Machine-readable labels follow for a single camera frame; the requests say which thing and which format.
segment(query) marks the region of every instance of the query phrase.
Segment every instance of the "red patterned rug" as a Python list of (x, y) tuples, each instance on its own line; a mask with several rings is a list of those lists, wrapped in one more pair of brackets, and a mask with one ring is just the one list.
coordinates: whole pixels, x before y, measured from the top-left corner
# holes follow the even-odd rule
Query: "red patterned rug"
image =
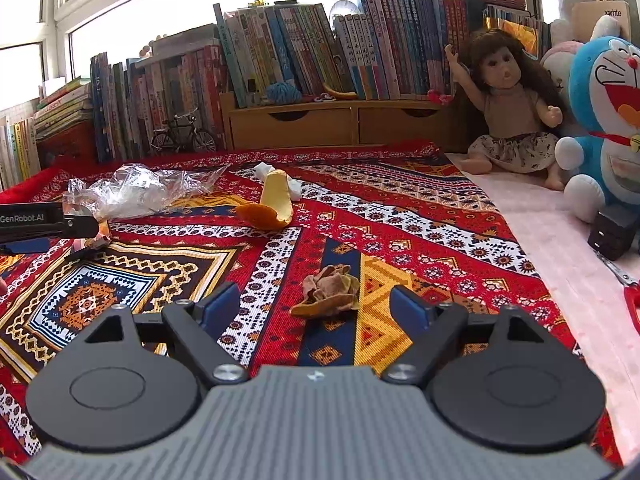
[[(233, 213), (259, 200), (252, 167), (260, 161), (304, 181), (294, 221), (279, 234), (257, 232)], [(9, 285), (0, 298), (5, 456), (22, 462), (40, 449), (24, 412), (26, 385), (97, 314), (116, 302), (157, 311), (177, 298), (202, 298), (222, 280), (243, 292), (240, 313), (219, 343), (252, 374), (263, 364), (358, 364), (380, 372), (410, 344), (389, 313), (388, 294), (398, 283), (474, 312), (518, 304), (581, 355), (504, 218), (433, 145), (220, 153), (149, 164), (190, 170), (226, 163), (219, 192), (164, 214), (112, 222), (114, 243), (94, 261), (66, 263), (68, 240), (46, 254), (0, 258)], [(0, 203), (57, 200), (70, 177), (92, 181), (114, 169), (45, 170), (0, 194)], [(288, 311), (301, 299), (302, 279), (329, 264), (348, 264), (360, 278), (361, 309), (306, 324), (293, 319)], [(622, 464), (608, 415), (593, 445)]]

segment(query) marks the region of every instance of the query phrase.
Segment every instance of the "orange peel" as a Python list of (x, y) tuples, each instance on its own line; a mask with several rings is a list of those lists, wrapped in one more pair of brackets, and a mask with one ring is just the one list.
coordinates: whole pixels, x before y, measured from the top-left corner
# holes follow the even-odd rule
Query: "orange peel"
[(293, 205), (289, 196), (287, 174), (271, 171), (264, 179), (260, 203), (236, 207), (236, 216), (259, 231), (280, 231), (293, 220)]

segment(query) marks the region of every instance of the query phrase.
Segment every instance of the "red collar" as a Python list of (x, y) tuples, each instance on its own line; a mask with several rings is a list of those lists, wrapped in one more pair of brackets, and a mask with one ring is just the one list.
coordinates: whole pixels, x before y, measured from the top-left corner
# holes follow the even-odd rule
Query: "red collar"
[(593, 137), (600, 137), (601, 139), (612, 140), (616, 144), (622, 144), (623, 146), (631, 146), (631, 139), (629, 137), (623, 137), (616, 134), (605, 134), (603, 132), (589, 132)]

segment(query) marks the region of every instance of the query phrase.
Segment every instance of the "pink blanket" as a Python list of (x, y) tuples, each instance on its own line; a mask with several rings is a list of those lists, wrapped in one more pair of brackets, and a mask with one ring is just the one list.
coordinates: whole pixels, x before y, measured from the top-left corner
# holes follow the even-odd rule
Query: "pink blanket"
[[(449, 157), (454, 164), (460, 160)], [(589, 226), (569, 213), (562, 193), (543, 188), (540, 178), (505, 172), (466, 176), (503, 214), (605, 385), (618, 449), (628, 463), (640, 453), (640, 335), (622, 285), (587, 245)], [(636, 248), (616, 263), (640, 278)]]

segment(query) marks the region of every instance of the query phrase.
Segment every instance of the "scissors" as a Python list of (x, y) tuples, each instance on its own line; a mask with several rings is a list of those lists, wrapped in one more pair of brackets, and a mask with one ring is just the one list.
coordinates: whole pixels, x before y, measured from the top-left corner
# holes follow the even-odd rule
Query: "scissors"
[(640, 334), (640, 318), (638, 317), (638, 309), (640, 308), (640, 285), (631, 276), (629, 276), (624, 270), (620, 269), (612, 261), (608, 260), (602, 254), (594, 251), (596, 256), (602, 261), (603, 264), (615, 275), (622, 285), (625, 287), (625, 301), (626, 308), (629, 310), (631, 316), (631, 322), (636, 329), (636, 332)]

